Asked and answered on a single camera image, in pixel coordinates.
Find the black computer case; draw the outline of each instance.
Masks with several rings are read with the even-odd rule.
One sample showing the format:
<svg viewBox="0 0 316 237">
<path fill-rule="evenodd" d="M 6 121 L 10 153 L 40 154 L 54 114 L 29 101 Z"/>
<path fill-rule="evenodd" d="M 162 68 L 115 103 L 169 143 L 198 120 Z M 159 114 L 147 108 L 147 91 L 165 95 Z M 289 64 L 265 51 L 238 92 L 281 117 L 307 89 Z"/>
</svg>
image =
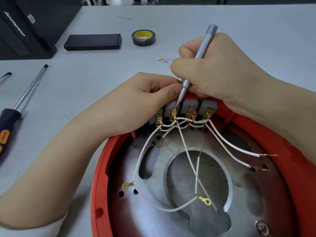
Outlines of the black computer case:
<svg viewBox="0 0 316 237">
<path fill-rule="evenodd" d="M 0 0 L 0 60 L 50 59 L 80 0 Z"/>
</svg>

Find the gray terminal block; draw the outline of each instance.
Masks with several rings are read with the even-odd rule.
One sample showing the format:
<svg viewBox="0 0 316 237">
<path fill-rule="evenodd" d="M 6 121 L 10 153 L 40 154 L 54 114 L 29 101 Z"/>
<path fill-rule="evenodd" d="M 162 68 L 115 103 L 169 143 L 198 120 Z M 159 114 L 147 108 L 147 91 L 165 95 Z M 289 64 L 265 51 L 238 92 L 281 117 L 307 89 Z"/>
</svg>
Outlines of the gray terminal block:
<svg viewBox="0 0 316 237">
<path fill-rule="evenodd" d="M 159 114 L 160 116 L 162 116 L 162 114 L 163 114 L 163 109 L 161 108 L 156 114 Z M 156 121 L 156 114 L 153 115 L 153 116 L 149 119 L 149 121 L 148 121 L 149 125 L 155 123 L 155 121 Z"/>
<path fill-rule="evenodd" d="M 201 107 L 198 111 L 198 114 L 203 115 L 205 113 L 205 110 L 207 109 L 207 107 L 212 108 L 212 110 L 213 110 L 212 115 L 213 115 L 217 109 L 217 102 L 210 101 L 210 100 L 202 100 L 202 104 L 201 104 Z"/>
<path fill-rule="evenodd" d="M 183 101 L 183 105 L 181 108 L 181 114 L 185 114 L 186 110 L 189 108 L 189 106 L 193 107 L 193 110 L 195 111 L 198 106 L 198 100 L 196 99 L 186 99 Z"/>
<path fill-rule="evenodd" d="M 175 107 L 177 104 L 176 101 L 172 101 L 172 102 L 169 102 L 168 104 L 165 105 L 165 114 L 164 114 L 164 117 L 168 117 L 169 116 L 169 113 L 170 113 L 170 110 L 171 108 Z"/>
</svg>

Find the red circular base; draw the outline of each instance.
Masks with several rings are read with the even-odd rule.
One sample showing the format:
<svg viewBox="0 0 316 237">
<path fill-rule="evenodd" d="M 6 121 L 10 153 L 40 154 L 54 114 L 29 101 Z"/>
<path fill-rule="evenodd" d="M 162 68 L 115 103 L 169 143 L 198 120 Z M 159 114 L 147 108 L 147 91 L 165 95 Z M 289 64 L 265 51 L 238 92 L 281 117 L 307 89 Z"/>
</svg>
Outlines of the red circular base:
<svg viewBox="0 0 316 237">
<path fill-rule="evenodd" d="M 200 99 L 187 93 L 184 99 Z M 281 171 L 292 196 L 301 237 L 315 237 L 316 213 L 316 168 L 302 153 L 283 137 L 259 123 L 233 113 L 222 101 L 206 98 L 218 103 L 216 115 L 225 122 L 234 122 L 248 132 L 269 154 Z M 92 185 L 91 227 L 93 237 L 113 237 L 107 203 L 108 172 L 119 148 L 130 133 L 109 138 L 98 161 Z"/>
</svg>

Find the black electrical tape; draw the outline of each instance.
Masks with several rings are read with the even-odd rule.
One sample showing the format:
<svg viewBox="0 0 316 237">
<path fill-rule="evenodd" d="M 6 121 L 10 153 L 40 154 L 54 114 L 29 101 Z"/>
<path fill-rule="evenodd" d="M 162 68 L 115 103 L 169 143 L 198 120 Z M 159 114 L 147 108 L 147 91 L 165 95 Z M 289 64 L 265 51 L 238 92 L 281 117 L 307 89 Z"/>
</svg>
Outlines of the black electrical tape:
<svg viewBox="0 0 316 237">
<path fill-rule="evenodd" d="M 151 46 L 156 42 L 156 34 L 151 30 L 138 30 L 132 34 L 136 46 Z"/>
</svg>

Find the hand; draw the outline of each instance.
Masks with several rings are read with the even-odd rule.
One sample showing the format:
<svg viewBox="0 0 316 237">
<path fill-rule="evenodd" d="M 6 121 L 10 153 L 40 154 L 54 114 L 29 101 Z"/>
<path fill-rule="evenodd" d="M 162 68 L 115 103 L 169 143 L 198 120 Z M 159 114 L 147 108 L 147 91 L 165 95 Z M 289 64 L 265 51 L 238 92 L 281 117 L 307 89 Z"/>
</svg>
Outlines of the hand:
<svg viewBox="0 0 316 237">
<path fill-rule="evenodd" d="M 189 89 L 199 97 L 212 96 L 224 101 L 233 111 L 247 115 L 255 105 L 254 97 L 277 80 L 258 67 L 225 33 L 217 33 L 204 59 L 194 59 L 203 37 L 179 49 L 171 71 L 193 85 Z"/>
<path fill-rule="evenodd" d="M 179 95 L 180 81 L 166 75 L 139 72 L 109 92 L 80 116 L 96 123 L 102 138 L 134 131 Z"/>
</svg>

